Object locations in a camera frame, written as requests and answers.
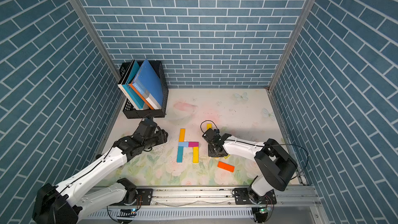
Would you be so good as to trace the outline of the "yellow long block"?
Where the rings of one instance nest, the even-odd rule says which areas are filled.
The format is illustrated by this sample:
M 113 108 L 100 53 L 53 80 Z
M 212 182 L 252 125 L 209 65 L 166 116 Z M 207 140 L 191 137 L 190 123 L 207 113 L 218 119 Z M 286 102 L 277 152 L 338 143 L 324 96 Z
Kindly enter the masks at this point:
M 193 163 L 199 163 L 199 147 L 193 147 Z

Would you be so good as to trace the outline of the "orange block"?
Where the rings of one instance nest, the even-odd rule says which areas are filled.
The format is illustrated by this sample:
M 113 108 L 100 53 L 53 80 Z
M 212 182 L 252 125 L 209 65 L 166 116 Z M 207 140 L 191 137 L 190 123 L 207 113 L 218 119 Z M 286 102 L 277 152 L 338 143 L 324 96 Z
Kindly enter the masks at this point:
M 233 173 L 234 170 L 235 170 L 235 167 L 234 167 L 234 166 L 229 165 L 229 164 L 226 164 L 226 163 L 224 163 L 224 162 L 222 162 L 222 161 L 219 161 L 219 162 L 218 162 L 217 167 L 220 168 L 220 169 L 226 170 L 226 171 L 228 171 L 228 172 L 231 172 L 231 173 Z

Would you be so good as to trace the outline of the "magenta block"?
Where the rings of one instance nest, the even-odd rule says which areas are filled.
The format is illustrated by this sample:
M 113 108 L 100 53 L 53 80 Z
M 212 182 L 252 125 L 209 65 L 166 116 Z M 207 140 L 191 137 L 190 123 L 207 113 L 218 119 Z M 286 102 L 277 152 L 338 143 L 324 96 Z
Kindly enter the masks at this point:
M 199 147 L 199 142 L 189 142 L 188 147 Z

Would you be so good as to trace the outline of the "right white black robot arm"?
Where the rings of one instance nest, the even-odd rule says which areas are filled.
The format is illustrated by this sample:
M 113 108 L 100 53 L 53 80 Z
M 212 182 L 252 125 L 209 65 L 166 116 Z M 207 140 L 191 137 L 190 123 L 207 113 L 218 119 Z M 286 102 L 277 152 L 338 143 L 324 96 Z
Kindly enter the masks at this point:
M 239 139 L 231 134 L 220 135 L 219 130 L 208 129 L 202 135 L 208 144 L 210 157 L 236 155 L 249 159 L 261 174 L 248 187 L 247 196 L 254 204 L 265 203 L 272 190 L 284 191 L 297 170 L 296 161 L 274 139 L 255 142 Z

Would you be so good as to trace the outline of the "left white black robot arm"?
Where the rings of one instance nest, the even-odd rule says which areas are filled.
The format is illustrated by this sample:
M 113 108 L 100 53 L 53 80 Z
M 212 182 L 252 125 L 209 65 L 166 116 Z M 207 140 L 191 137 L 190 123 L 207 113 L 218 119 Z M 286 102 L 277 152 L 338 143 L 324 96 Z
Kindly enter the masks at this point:
M 135 132 L 115 141 L 112 147 L 75 175 L 55 186 L 47 183 L 37 192 L 32 219 L 37 224 L 77 224 L 90 214 L 115 203 L 139 209 L 145 198 L 127 178 L 111 186 L 89 191 L 117 168 L 144 151 L 167 142 L 168 133 L 146 117 Z

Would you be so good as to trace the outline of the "teal long block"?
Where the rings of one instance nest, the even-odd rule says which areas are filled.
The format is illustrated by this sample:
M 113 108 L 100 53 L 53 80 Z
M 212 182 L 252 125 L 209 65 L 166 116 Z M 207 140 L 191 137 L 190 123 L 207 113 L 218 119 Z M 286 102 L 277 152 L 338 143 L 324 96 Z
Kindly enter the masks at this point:
M 183 161 L 183 147 L 182 146 L 178 146 L 176 161 L 177 161 L 177 163 L 182 163 L 182 161 Z

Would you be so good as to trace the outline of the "orange-yellow long block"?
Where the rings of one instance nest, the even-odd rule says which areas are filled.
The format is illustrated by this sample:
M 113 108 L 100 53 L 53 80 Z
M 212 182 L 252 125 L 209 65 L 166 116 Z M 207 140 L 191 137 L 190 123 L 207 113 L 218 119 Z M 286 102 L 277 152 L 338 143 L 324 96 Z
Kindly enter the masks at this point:
M 185 130 L 185 129 L 180 129 L 180 133 L 179 133 L 179 142 L 184 142 L 185 133 L 186 133 L 186 130 Z

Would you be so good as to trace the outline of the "light blue block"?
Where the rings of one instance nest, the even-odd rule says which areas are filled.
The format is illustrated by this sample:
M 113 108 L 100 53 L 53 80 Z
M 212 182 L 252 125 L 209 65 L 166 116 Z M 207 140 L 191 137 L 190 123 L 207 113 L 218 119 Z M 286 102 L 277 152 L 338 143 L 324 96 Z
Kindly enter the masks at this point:
M 189 142 L 179 142 L 178 146 L 179 147 L 189 147 Z

